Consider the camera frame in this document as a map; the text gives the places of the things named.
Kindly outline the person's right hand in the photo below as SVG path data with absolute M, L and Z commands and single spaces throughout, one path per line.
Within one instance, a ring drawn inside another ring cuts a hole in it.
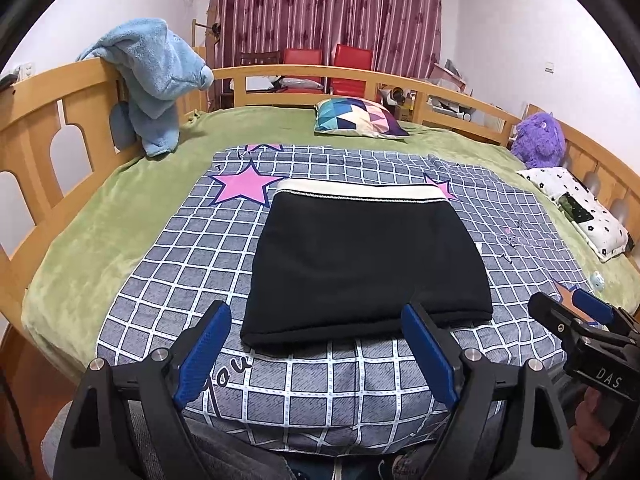
M 597 448 L 606 445 L 610 432 L 597 418 L 601 393 L 587 388 L 582 402 L 574 411 L 575 423 L 570 427 L 570 444 L 578 467 L 578 478 L 585 480 L 599 465 Z

